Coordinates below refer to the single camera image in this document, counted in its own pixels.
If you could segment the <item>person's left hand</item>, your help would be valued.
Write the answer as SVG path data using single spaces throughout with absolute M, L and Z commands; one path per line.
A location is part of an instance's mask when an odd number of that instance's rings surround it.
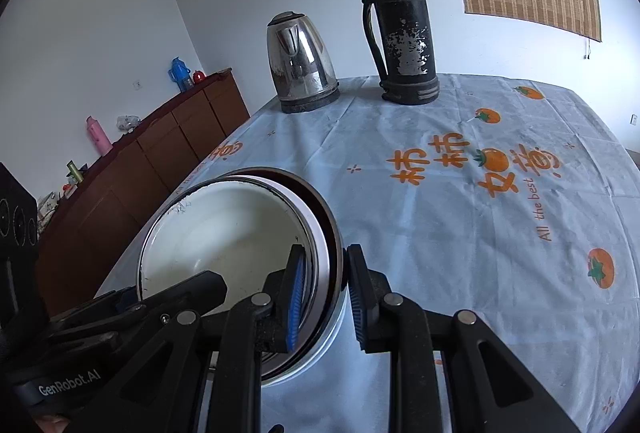
M 70 421 L 61 417 L 45 416 L 35 419 L 43 433 L 63 433 Z

